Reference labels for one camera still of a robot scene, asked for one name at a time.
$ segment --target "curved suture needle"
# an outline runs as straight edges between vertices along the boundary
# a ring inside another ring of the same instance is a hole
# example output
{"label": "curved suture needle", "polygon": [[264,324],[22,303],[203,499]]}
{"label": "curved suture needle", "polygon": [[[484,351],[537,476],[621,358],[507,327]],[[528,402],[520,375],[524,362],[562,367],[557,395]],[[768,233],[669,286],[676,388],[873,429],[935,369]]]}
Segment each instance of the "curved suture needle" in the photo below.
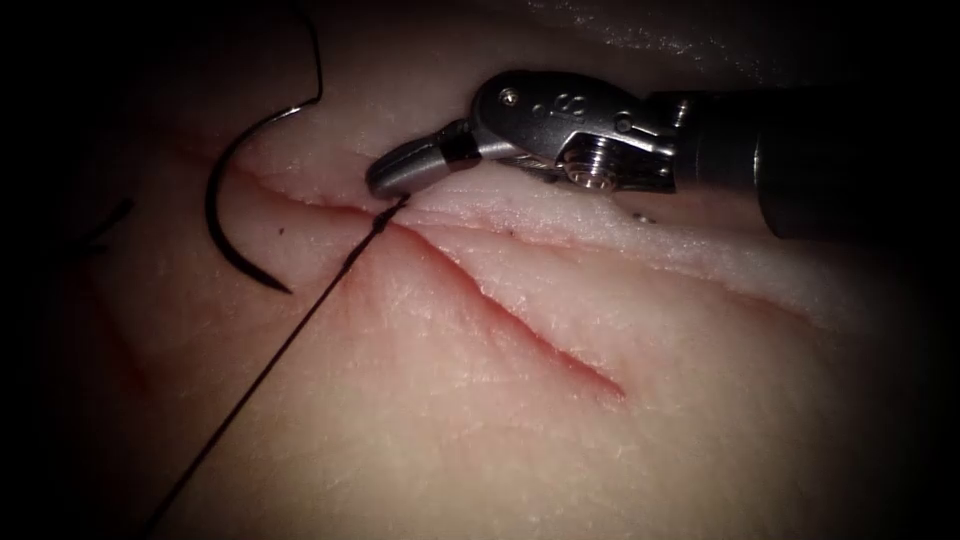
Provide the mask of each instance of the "curved suture needle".
{"label": "curved suture needle", "polygon": [[220,224],[217,200],[219,198],[218,196],[220,195],[220,188],[223,186],[223,176],[226,172],[227,164],[230,162],[230,159],[236,153],[237,149],[240,148],[240,146],[246,142],[247,139],[249,139],[254,133],[259,131],[264,126],[272,124],[277,120],[281,120],[288,116],[292,116],[300,112],[304,107],[316,105],[323,97],[323,72],[320,68],[320,45],[319,40],[317,39],[317,31],[314,28],[310,17],[308,17],[306,13],[300,11],[300,9],[298,9],[296,6],[292,6],[292,9],[297,18],[300,19],[300,22],[307,27],[307,31],[310,33],[310,43],[313,47],[313,60],[317,72],[317,93],[302,103],[292,107],[287,107],[262,118],[252,126],[245,129],[243,133],[238,135],[235,139],[233,139],[233,141],[231,141],[230,144],[224,149],[223,153],[220,154],[220,157],[217,158],[216,163],[213,165],[213,169],[210,171],[210,178],[207,180],[207,193],[203,204],[204,216],[207,221],[207,230],[210,232],[210,237],[213,239],[214,245],[217,246],[217,249],[220,251],[223,257],[227,259],[227,261],[233,265],[234,268],[250,276],[258,283],[287,294],[292,294],[292,292],[289,288],[287,288],[286,285],[270,275],[266,270],[260,268],[249,259],[241,255],[240,252],[237,251],[237,248],[233,247],[233,244],[231,244],[230,240],[227,239],[227,235],[223,232],[223,226]]}

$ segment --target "skin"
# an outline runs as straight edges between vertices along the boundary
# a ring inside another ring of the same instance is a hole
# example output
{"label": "skin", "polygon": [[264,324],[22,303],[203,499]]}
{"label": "skin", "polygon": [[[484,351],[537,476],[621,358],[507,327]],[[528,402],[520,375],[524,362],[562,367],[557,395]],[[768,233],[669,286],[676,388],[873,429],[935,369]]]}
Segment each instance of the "skin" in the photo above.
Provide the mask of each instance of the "skin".
{"label": "skin", "polygon": [[[733,32],[679,8],[576,6],[308,9],[323,101],[250,141],[220,198],[227,235],[290,296],[219,256],[202,200],[235,134],[315,91],[305,33],[251,11],[136,70],[60,217],[69,236],[122,197],[134,212],[108,254],[44,274],[36,302],[51,504],[101,535],[135,531],[387,206],[366,193],[369,163],[463,116],[491,75],[563,69],[638,94],[836,75],[789,56],[762,14]],[[680,38],[624,46],[571,22],[584,13]],[[678,53],[703,35],[690,20],[726,48]],[[417,194],[373,242],[156,536],[889,533],[929,459],[930,363],[907,360],[935,336],[908,270],[643,225],[483,164]]]}

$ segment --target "black suture thread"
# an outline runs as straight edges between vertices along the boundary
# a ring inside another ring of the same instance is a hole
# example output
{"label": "black suture thread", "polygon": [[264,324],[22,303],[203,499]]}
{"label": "black suture thread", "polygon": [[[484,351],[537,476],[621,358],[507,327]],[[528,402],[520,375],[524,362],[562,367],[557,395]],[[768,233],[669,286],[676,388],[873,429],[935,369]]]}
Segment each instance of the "black suture thread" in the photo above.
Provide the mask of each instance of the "black suture thread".
{"label": "black suture thread", "polygon": [[[130,198],[124,198],[120,201],[110,211],[110,214],[107,215],[99,225],[93,228],[93,230],[88,233],[80,236],[76,240],[71,241],[66,248],[66,259],[74,258],[83,258],[90,255],[100,255],[107,252],[107,246],[102,244],[95,244],[101,236],[103,236],[107,231],[112,229],[117,223],[120,223],[123,218],[127,217],[130,214],[130,210],[133,209],[133,200]],[[54,261],[61,260],[59,255],[54,256]]]}
{"label": "black suture thread", "polygon": [[327,288],[324,289],[323,294],[317,298],[317,301],[314,302],[313,306],[307,311],[306,315],[300,320],[297,326],[290,332],[290,335],[287,336],[287,339],[283,342],[283,345],[277,349],[277,352],[274,353],[273,357],[267,362],[267,365],[264,366],[263,370],[260,371],[260,374],[257,375],[257,378],[253,381],[247,391],[244,392],[243,397],[237,401],[236,405],[233,406],[233,409],[230,410],[230,413],[223,419],[220,423],[220,426],[214,430],[213,434],[207,440],[206,444],[203,445],[203,448],[200,449],[200,452],[197,453],[196,457],[193,458],[193,461],[190,465],[183,471],[183,474],[180,475],[180,478],[173,485],[167,495],[160,501],[160,504],[157,505],[156,509],[153,511],[153,514],[150,516],[150,519],[144,523],[140,534],[137,538],[147,538],[150,534],[156,529],[157,525],[160,523],[160,520],[163,519],[163,516],[167,513],[167,510],[170,509],[170,506],[173,505],[173,502],[183,491],[183,488],[186,487],[187,483],[190,482],[190,479],[193,477],[194,473],[197,472],[197,469],[200,468],[200,465],[207,458],[217,443],[223,437],[223,434],[226,433],[227,428],[230,427],[230,424],[237,418],[240,414],[240,411],[243,409],[244,405],[250,400],[253,394],[260,387],[260,384],[267,378],[267,375],[273,370],[274,366],[277,365],[277,362],[280,361],[280,358],[287,352],[287,349],[290,348],[290,345],[293,344],[293,341],[300,335],[300,332],[310,321],[310,318],[313,317],[313,314],[316,313],[317,309],[326,301],[327,297],[330,296],[330,293],[333,291],[334,287],[340,283],[340,280],[343,279],[347,272],[350,271],[350,268],[353,266],[357,259],[360,257],[360,254],[367,249],[367,246],[370,245],[370,242],[373,239],[382,233],[387,224],[390,222],[390,219],[400,211],[401,208],[406,206],[407,199],[409,196],[404,196],[396,204],[390,208],[381,212],[373,220],[373,226],[370,228],[370,232],[357,244],[353,250],[347,255],[344,259],[343,264],[340,266],[340,271],[337,272],[337,275],[333,277],[333,280],[330,281],[330,284],[327,285]]}
{"label": "black suture thread", "polygon": [[233,247],[233,244],[230,243],[230,240],[227,239],[227,235],[223,232],[223,226],[220,223],[220,216],[217,210],[217,198],[220,194],[220,188],[223,185],[223,175],[226,172],[227,163],[230,162],[230,158],[232,158],[233,154],[236,153],[238,148],[240,148],[240,145],[242,145],[249,137],[267,124],[272,124],[277,120],[296,114],[304,107],[316,105],[320,102],[320,98],[323,97],[323,72],[320,66],[320,44],[319,39],[317,38],[317,30],[314,28],[313,21],[310,20],[310,17],[300,10],[295,3],[291,3],[289,7],[294,12],[297,19],[299,19],[300,22],[302,22],[307,28],[307,32],[310,33],[313,60],[317,72],[317,93],[310,99],[307,99],[298,105],[288,107],[262,118],[259,122],[248,127],[243,131],[243,133],[230,142],[227,148],[224,149],[223,153],[220,154],[220,157],[217,158],[216,163],[213,165],[213,169],[210,171],[210,178],[207,180],[207,192],[206,196],[204,197],[203,213],[207,222],[207,230],[210,233],[210,238],[213,240],[213,244],[217,247],[217,250],[220,251],[220,254],[223,255],[227,262],[233,265],[233,267],[240,272],[253,278],[261,285],[265,285],[271,289],[276,289],[287,294],[293,294],[286,285],[280,282],[280,280],[273,277],[266,270],[263,270],[249,259],[241,255],[240,252]]}

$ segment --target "screw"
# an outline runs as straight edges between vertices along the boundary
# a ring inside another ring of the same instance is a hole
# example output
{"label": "screw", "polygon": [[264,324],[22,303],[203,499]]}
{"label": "screw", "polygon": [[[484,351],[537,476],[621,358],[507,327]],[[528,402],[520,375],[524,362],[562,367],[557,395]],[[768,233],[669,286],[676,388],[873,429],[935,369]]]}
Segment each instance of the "screw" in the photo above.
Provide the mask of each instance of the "screw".
{"label": "screw", "polygon": [[633,129],[633,119],[630,118],[629,114],[620,113],[613,119],[614,128],[620,133],[627,133]]}
{"label": "screw", "polygon": [[500,103],[513,107],[520,101],[520,94],[513,88],[504,88],[500,91]]}

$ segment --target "red incision line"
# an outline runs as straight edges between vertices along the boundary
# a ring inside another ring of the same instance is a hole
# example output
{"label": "red incision line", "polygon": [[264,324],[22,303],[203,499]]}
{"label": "red incision line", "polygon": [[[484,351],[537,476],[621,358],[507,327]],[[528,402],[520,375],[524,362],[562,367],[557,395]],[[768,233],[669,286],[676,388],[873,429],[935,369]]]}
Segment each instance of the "red incision line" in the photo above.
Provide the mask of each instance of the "red incision line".
{"label": "red incision line", "polygon": [[388,230],[389,229],[393,229],[394,231],[403,234],[407,239],[415,243],[423,252],[427,261],[441,268],[445,272],[445,275],[450,276],[453,279],[455,286],[474,297],[477,301],[481,302],[482,305],[491,312],[491,315],[500,324],[516,330],[518,333],[531,340],[536,346],[538,352],[541,352],[545,357],[556,362],[564,369],[572,373],[575,377],[586,380],[590,384],[599,386],[603,392],[614,396],[617,400],[623,400],[626,398],[626,392],[624,392],[623,388],[619,384],[570,353],[558,349],[543,336],[536,333],[532,328],[530,328],[530,326],[523,322],[522,319],[508,311],[505,307],[503,307],[503,305],[483,294],[483,291],[480,289],[480,285],[477,284],[477,281],[470,274],[468,274],[456,262],[450,259],[450,257],[448,257],[445,253],[440,251],[436,246],[428,242],[427,239],[422,235],[413,229],[398,225],[397,223],[391,223],[388,227]]}
{"label": "red incision line", "polygon": [[[206,156],[203,154],[196,154],[195,152],[188,150],[187,147],[181,145],[174,145],[175,149],[179,150],[184,157],[190,158],[200,158],[206,159]],[[352,207],[352,206],[320,206],[317,204],[306,203],[303,201],[298,201],[291,199],[285,196],[282,193],[277,192],[276,190],[265,187],[259,180],[259,176],[236,163],[232,164],[229,167],[231,176],[233,178],[237,177],[246,177],[250,179],[254,185],[260,188],[260,190],[267,196],[273,198],[279,198],[285,203],[292,203],[298,205],[306,205],[323,212],[331,212],[334,214],[339,214],[344,218],[351,216],[356,218],[361,218],[363,221],[367,222],[372,219],[372,215],[362,209]],[[436,266],[442,268],[446,271],[446,274],[451,276],[455,281],[455,284],[465,291],[467,294],[476,298],[481,302],[490,312],[493,317],[498,321],[501,321],[501,324],[513,328],[521,335],[525,336],[527,339],[531,340],[539,352],[541,352],[547,358],[550,358],[552,361],[556,362],[558,365],[562,366],[564,369],[572,373],[575,377],[579,377],[583,380],[589,381],[590,384],[598,386],[601,391],[605,392],[608,395],[612,395],[617,400],[623,400],[626,397],[626,393],[623,388],[603,375],[590,365],[584,363],[583,361],[577,359],[575,356],[570,353],[564,352],[558,349],[555,345],[550,343],[548,340],[544,339],[543,336],[536,333],[532,328],[530,328],[523,320],[519,317],[510,313],[505,307],[497,303],[495,300],[489,296],[483,294],[480,289],[480,285],[477,284],[477,281],[468,274],[463,268],[461,268],[457,263],[450,259],[446,254],[437,249],[436,246],[431,244],[424,238],[422,235],[402,225],[397,224],[396,222],[391,222],[387,226],[388,231],[397,232],[403,234],[407,239],[415,243],[420,250],[423,252],[424,256],[431,261]]]}

